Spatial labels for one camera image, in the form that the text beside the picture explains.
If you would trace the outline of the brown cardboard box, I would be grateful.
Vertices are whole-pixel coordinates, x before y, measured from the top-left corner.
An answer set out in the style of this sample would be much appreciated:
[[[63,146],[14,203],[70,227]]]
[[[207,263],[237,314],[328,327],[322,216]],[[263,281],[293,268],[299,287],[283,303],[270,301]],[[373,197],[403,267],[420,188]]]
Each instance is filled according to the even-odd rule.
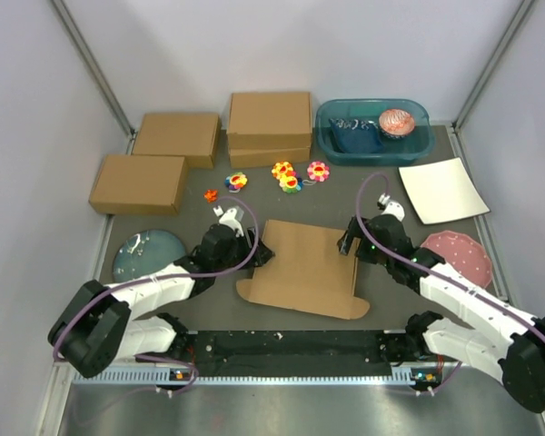
[[[354,251],[340,253],[343,231],[333,228],[266,222],[262,242],[273,258],[236,283],[247,302],[307,312],[342,320],[357,320],[370,303],[355,295],[358,260]]]

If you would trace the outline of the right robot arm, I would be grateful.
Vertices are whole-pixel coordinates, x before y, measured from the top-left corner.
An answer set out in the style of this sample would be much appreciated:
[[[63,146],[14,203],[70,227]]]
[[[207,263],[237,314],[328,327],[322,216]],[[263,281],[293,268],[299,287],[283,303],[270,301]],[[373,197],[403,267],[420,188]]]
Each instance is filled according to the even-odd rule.
[[[524,409],[545,412],[545,315],[497,299],[437,253],[413,245],[393,214],[353,216],[337,242],[340,253],[348,253],[355,239],[359,261],[379,264],[396,283],[460,319],[455,323],[435,312],[413,315],[405,338],[412,357],[442,354],[464,362],[499,382]]]

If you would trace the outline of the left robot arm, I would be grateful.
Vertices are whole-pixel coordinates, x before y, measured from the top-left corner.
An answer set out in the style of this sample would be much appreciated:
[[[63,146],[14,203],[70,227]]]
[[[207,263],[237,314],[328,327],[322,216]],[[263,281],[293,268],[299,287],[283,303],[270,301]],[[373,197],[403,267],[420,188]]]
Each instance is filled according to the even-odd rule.
[[[273,256],[256,228],[218,223],[189,254],[158,272],[130,282],[85,282],[47,336],[54,357],[85,378],[122,359],[178,360],[189,352],[189,331],[162,307],[200,295],[219,276],[262,267]]]

